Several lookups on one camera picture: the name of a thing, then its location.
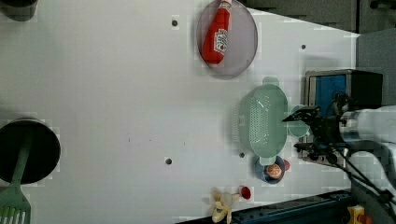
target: ketchup bottle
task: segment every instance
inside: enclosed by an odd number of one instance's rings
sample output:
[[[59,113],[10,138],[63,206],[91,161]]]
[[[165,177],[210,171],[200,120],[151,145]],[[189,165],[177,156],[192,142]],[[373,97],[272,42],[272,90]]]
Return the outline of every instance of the ketchup bottle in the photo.
[[[202,57],[205,62],[218,64],[224,58],[227,49],[227,35],[230,23],[232,0],[222,0],[215,19],[207,31]]]

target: round plate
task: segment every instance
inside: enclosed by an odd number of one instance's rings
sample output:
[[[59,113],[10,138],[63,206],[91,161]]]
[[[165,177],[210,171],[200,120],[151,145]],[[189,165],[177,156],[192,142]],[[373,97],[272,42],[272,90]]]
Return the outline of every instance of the round plate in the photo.
[[[21,141],[27,129],[34,129],[33,144],[21,180],[35,183],[49,175],[58,164],[61,145],[47,125],[35,119],[17,119],[0,129],[0,178],[11,182],[20,153]]]
[[[205,36],[218,10],[220,0],[209,4],[201,14],[197,24],[197,47],[202,55]],[[257,50],[257,28],[248,9],[237,1],[233,1],[231,9],[230,29],[227,50],[221,63],[207,63],[215,72],[216,77],[232,78],[243,73],[253,62]]]

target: white table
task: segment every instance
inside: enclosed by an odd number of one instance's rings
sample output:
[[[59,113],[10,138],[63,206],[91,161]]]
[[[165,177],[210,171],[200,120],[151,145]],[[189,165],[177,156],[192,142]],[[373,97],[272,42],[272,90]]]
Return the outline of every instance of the white table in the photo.
[[[194,45],[208,3],[39,0],[29,22],[0,18],[2,125],[44,119],[62,145],[56,171],[22,187],[33,224],[175,223],[210,216],[212,190],[239,185],[253,195],[236,210],[350,188],[337,169],[298,159],[293,137],[280,153],[291,168],[270,186],[253,176],[253,154],[232,129],[235,105],[264,77],[297,105],[305,71],[353,68],[357,36],[250,10],[253,64],[215,79]]]

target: green basket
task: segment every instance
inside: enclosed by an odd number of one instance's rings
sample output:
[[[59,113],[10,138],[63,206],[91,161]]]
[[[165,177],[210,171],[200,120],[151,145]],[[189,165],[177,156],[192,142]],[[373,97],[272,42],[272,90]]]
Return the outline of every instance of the green basket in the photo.
[[[242,145],[260,157],[261,165],[273,164],[285,146],[288,129],[288,100],[275,77],[249,93],[239,108],[239,137]]]

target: spatula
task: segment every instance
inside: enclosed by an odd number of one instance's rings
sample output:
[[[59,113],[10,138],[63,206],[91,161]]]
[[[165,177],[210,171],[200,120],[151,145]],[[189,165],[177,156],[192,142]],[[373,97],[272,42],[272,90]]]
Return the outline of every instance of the spatula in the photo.
[[[29,157],[34,133],[28,129],[22,142],[9,186],[0,193],[0,224],[29,224],[31,206],[21,191],[21,179]]]

